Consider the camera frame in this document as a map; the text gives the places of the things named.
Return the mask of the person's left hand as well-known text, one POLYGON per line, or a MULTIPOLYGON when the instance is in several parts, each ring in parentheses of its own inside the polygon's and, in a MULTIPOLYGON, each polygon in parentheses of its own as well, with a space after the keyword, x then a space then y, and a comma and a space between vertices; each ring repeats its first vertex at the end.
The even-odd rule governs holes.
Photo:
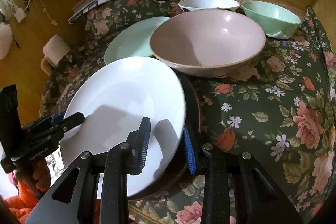
MULTIPOLYGON (((14 177, 16 178, 17 181, 25 184, 26 186, 29 185, 26 176, 20 170, 14 171, 14 177)), ((41 192, 46 192, 49 190, 51 186, 51 176, 50 176, 50 170, 47 166, 47 162, 45 159, 39 161, 34 166, 34 172, 32 177, 33 180, 36 182, 35 188, 37 188, 37 190, 40 190, 41 192)))

